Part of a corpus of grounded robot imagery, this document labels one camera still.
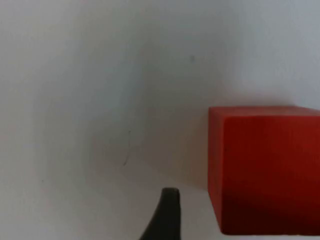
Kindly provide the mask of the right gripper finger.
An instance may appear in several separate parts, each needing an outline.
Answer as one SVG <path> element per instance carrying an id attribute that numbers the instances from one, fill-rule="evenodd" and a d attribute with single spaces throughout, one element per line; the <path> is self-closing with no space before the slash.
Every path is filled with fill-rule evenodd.
<path id="1" fill-rule="evenodd" d="M 161 190 L 157 207 L 140 239 L 181 239 L 181 201 L 177 188 L 165 187 Z"/>

